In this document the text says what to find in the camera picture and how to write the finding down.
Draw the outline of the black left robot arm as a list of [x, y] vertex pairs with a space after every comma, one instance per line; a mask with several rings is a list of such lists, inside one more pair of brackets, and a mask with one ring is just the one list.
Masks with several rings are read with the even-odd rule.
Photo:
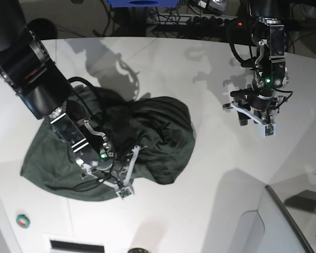
[[[253, 120], [258, 124], [260, 136], [276, 134], [275, 117], [280, 107], [293, 95], [284, 87], [289, 82], [285, 60], [287, 35], [284, 19], [289, 17], [289, 6], [282, 1], [247, 1], [247, 14], [229, 21], [226, 28], [230, 49], [243, 68], [253, 72], [253, 80], [246, 88], [232, 91], [233, 99], [224, 104], [224, 110], [234, 109], [241, 126]], [[256, 55], [244, 60], [236, 51], [233, 34], [245, 27]]]

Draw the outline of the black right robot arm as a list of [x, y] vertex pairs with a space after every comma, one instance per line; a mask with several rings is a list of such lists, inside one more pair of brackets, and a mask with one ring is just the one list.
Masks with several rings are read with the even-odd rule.
[[[57, 136], [51, 154], [69, 152], [69, 161], [41, 159], [42, 140], [35, 140], [25, 158], [22, 176], [38, 187], [68, 198], [100, 201], [100, 186], [114, 189], [120, 198], [134, 193], [132, 172], [141, 150], [119, 152], [111, 137], [102, 131], [107, 109], [119, 104], [111, 94], [80, 77], [66, 79], [47, 49], [28, 29], [18, 1], [0, 1], [0, 76], [37, 119], [44, 119]], [[73, 82], [87, 84], [96, 97], [94, 114], [78, 97]]]

